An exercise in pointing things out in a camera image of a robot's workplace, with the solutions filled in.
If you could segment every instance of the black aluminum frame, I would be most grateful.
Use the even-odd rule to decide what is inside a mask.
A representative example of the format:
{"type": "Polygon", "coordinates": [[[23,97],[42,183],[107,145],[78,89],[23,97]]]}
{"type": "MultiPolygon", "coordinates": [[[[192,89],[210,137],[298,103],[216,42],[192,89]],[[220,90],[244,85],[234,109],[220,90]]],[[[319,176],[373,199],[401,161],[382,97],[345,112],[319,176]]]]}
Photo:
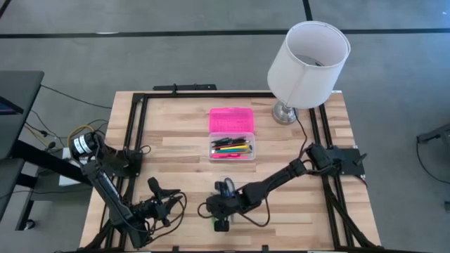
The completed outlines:
{"type": "MultiPolygon", "coordinates": [[[[138,150],[141,147],[142,144],[142,135],[143,135],[143,128],[144,128],[144,122],[146,118],[146,112],[148,107],[148,100],[151,98],[275,98],[275,95],[272,94],[270,91],[254,91],[254,92],[220,92],[220,91],[213,91],[213,92],[172,92],[172,93],[134,93],[133,98],[131,101],[131,108],[129,113],[129,119],[128,119],[128,125],[127,125],[127,131],[125,134],[124,139],[124,148],[129,148],[131,143],[131,135],[132,135],[132,129],[134,125],[134,119],[136,118],[136,108],[139,102],[142,103],[141,106],[141,113],[139,115],[139,123],[137,128],[137,134],[136,134],[136,143],[134,146],[135,150],[138,150]]],[[[333,145],[331,134],[330,134],[330,128],[328,126],[328,120],[326,117],[326,109],[324,105],[319,106],[319,111],[321,115],[321,120],[323,124],[323,131],[326,139],[326,143],[328,147],[331,147],[333,145]]],[[[311,123],[312,123],[312,130],[314,133],[314,141],[316,143],[320,143],[320,133],[319,133],[319,127],[317,124],[317,118],[316,118],[316,112],[315,109],[309,109],[310,117],[311,117],[311,123]]],[[[346,222],[343,222],[343,226],[345,229],[345,238],[347,241],[346,246],[342,246],[340,244],[339,239],[339,233],[338,233],[338,225],[336,224],[336,218],[335,218],[335,212],[333,209],[336,207],[336,205],[339,205],[341,208],[340,210],[337,209],[337,211],[346,212],[347,208],[345,205],[345,199],[344,199],[344,193],[342,190],[342,184],[340,181],[340,175],[334,176],[334,182],[335,182],[335,191],[337,194],[337,199],[333,200],[330,199],[330,194],[334,196],[331,187],[330,182],[328,180],[327,176],[322,176],[322,184],[323,184],[323,190],[325,193],[325,199],[326,199],[326,206],[328,211],[328,219],[330,222],[330,231],[331,236],[333,239],[333,246],[335,251],[345,251],[345,252],[410,252],[410,251],[401,251],[401,250],[391,250],[391,249],[383,249],[383,248],[369,248],[369,247],[355,247],[353,243],[353,237],[352,232],[350,231],[348,225],[346,222]]],[[[126,201],[132,201],[132,195],[134,191],[134,184],[135,179],[130,179],[129,184],[127,186],[126,193],[124,194],[124,199],[126,201]]],[[[123,179],[118,179],[116,186],[119,190],[122,189],[123,186],[123,179]]],[[[354,223],[351,221],[348,221],[349,217],[346,219],[342,216],[342,220],[347,220],[347,223],[350,224],[353,228],[356,227],[354,223]]],[[[106,244],[104,249],[123,249],[125,248],[125,242],[126,242],[126,236],[127,234],[125,232],[121,233],[120,235],[120,241],[118,247],[112,246],[112,238],[113,238],[114,229],[110,231],[110,239],[107,238],[106,244]]],[[[267,245],[262,245],[262,251],[263,252],[269,252],[269,248],[267,245]]],[[[161,253],[168,253],[168,252],[180,252],[178,247],[175,245],[174,249],[172,251],[156,251],[161,253]]],[[[284,251],[284,252],[307,252],[307,251],[284,251]]]]}

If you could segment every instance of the wooden table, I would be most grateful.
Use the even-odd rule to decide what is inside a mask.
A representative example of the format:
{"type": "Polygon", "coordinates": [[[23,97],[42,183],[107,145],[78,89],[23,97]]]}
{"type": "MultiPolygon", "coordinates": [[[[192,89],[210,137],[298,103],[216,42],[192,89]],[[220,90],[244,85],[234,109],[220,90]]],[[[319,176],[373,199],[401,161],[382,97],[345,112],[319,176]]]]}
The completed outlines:
{"type": "MultiPolygon", "coordinates": [[[[133,91],[116,93],[106,143],[122,148],[133,91]]],[[[152,193],[147,179],[154,176],[162,188],[180,188],[188,196],[183,223],[178,230],[147,245],[148,250],[260,250],[332,249],[322,183],[319,177],[302,176],[273,191],[269,196],[271,222],[258,228],[235,215],[228,233],[215,233],[212,221],[197,215],[197,206],[214,192],[214,182],[230,177],[236,187],[265,179],[298,156],[304,136],[299,124],[282,126],[271,116],[275,98],[155,98],[150,99],[142,145],[152,151],[144,157],[141,175],[136,180],[133,201],[148,199],[152,193]],[[252,162],[210,162],[208,160],[208,114],[211,108],[244,107],[255,112],[256,159],[252,162]]],[[[325,104],[333,143],[353,146],[344,97],[333,93],[325,104]]],[[[137,127],[139,108],[136,111],[137,127]]],[[[319,110],[316,110],[321,137],[319,110]]],[[[309,145],[314,139],[308,110],[300,110],[309,145]]],[[[353,176],[342,176],[349,215],[369,240],[380,244],[365,185],[353,176]]],[[[84,224],[80,246],[89,243],[100,228],[104,203],[94,190],[84,224]]],[[[174,209],[175,217],[180,208],[174,209]]],[[[250,212],[255,221],[266,221],[266,207],[250,212]]],[[[341,244],[345,243],[342,222],[341,244]]],[[[133,250],[128,239],[127,250],[133,250]]]]}

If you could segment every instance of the clear plastic box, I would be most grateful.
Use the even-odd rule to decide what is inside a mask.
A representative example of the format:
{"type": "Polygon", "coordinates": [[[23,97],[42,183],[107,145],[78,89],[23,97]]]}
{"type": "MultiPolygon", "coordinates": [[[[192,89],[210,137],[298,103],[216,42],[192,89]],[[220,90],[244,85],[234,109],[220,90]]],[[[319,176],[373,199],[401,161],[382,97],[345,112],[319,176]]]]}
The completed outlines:
{"type": "Polygon", "coordinates": [[[208,157],[211,161],[251,161],[254,160],[256,157],[256,145],[255,145],[255,135],[253,133],[210,133],[210,149],[208,157]],[[237,158],[237,157],[230,157],[230,158],[212,158],[212,151],[213,151],[213,143],[212,141],[217,141],[222,138],[239,138],[239,137],[245,137],[245,140],[249,141],[249,145],[251,145],[252,152],[249,154],[242,154],[240,157],[244,158],[237,158]]]}

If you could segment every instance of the pink pencil case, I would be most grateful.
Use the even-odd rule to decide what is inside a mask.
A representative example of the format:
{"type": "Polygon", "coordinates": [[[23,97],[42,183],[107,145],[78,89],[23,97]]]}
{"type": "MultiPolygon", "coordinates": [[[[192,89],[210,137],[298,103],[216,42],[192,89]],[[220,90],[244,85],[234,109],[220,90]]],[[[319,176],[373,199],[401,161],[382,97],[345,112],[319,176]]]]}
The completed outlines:
{"type": "Polygon", "coordinates": [[[256,157],[255,146],[255,116],[251,108],[212,108],[210,110],[210,148],[208,156],[212,161],[246,161],[256,157]],[[214,148],[212,141],[222,138],[244,137],[248,145],[252,146],[252,152],[239,155],[212,154],[214,148]]]}

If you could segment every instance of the yellow cable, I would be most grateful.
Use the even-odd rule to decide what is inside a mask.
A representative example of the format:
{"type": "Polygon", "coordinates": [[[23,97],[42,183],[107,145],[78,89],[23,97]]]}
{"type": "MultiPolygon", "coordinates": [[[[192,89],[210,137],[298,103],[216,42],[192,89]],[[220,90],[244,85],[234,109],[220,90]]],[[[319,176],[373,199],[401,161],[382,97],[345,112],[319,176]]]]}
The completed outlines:
{"type": "Polygon", "coordinates": [[[82,129],[85,129],[85,128],[88,128],[88,129],[90,129],[91,131],[95,131],[95,129],[94,129],[92,126],[89,126],[89,125],[81,125],[81,126],[77,126],[77,128],[74,129],[74,130],[69,134],[69,136],[67,137],[67,147],[69,147],[69,144],[70,144],[70,138],[72,137],[73,133],[76,132],[77,130],[80,130],[80,129],[82,130],[82,129]]]}
{"type": "Polygon", "coordinates": [[[34,137],[38,138],[39,140],[41,140],[45,145],[47,145],[47,147],[50,145],[50,143],[48,141],[46,141],[43,137],[41,137],[39,134],[36,134],[33,132],[33,130],[31,130],[31,128],[29,128],[28,126],[24,126],[26,129],[28,129],[28,131],[31,132],[32,135],[34,135],[34,137]]]}

